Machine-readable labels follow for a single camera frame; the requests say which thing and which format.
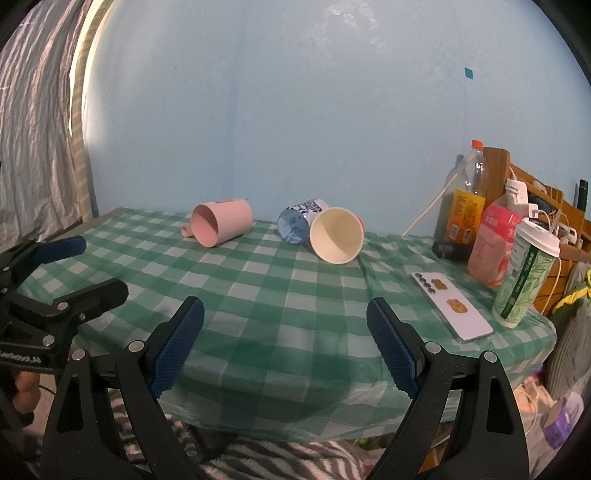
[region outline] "white plastic lid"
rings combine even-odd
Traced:
[[[517,225],[517,232],[542,252],[557,258],[560,256],[560,240],[545,228],[529,220],[523,220]]]

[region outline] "purple object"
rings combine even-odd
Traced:
[[[563,446],[567,438],[569,438],[570,432],[573,431],[573,426],[566,413],[565,404],[563,398],[558,400],[550,410],[544,423],[544,437],[554,450]]]

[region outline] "gray cloth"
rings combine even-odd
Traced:
[[[579,263],[571,271],[565,290],[568,295],[584,283],[591,265]],[[556,327],[557,342],[545,363],[546,389],[553,399],[568,394],[591,368],[590,300],[578,299],[560,307],[550,318]]]
[[[0,52],[0,250],[79,218],[68,130],[76,40],[90,1],[44,0]]]

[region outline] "green leaf print cup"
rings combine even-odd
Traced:
[[[519,325],[559,255],[560,241],[548,230],[528,220],[517,226],[509,266],[492,304],[497,322],[509,328]]]

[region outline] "black cylinder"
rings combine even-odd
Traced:
[[[453,242],[436,241],[433,243],[432,250],[439,258],[467,262],[473,248],[473,244],[455,244]]]
[[[579,198],[577,199],[577,208],[584,212],[587,211],[587,190],[589,183],[587,180],[579,181]]]

